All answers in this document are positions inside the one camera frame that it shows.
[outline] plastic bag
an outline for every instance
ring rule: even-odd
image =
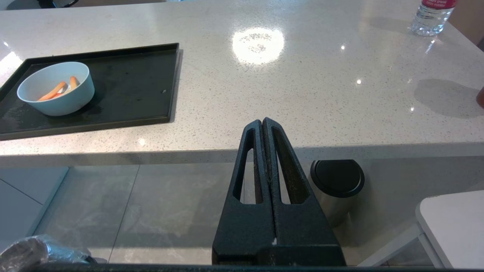
[[[19,272],[46,262],[88,263],[89,254],[60,245],[48,235],[18,240],[0,254],[0,271]]]

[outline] white chair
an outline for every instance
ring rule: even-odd
[[[419,240],[436,268],[484,268],[484,191],[431,196],[417,223],[358,266],[377,266]]]

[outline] chair leg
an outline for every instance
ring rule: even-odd
[[[432,261],[432,264],[434,265],[435,268],[445,268],[444,264],[440,260],[440,258],[437,255],[437,252],[435,252],[434,247],[432,244],[430,244],[430,241],[427,238],[427,235],[422,232],[421,235],[419,235],[419,241],[422,244],[423,248],[425,249],[425,252],[427,252],[428,257]]]
[[[378,266],[391,257],[403,251],[409,244],[419,238],[423,232],[415,223],[410,228],[399,234],[388,244],[378,249],[370,257],[366,258],[358,266]]]

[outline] water bottle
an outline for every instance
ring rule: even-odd
[[[421,36],[435,36],[454,10],[457,0],[422,0],[412,22],[412,31]]]

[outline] black tray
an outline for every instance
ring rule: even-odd
[[[52,117],[17,97],[25,78],[64,61],[89,67],[95,94],[88,104]],[[0,89],[0,140],[168,122],[177,65],[178,44],[27,59]]]

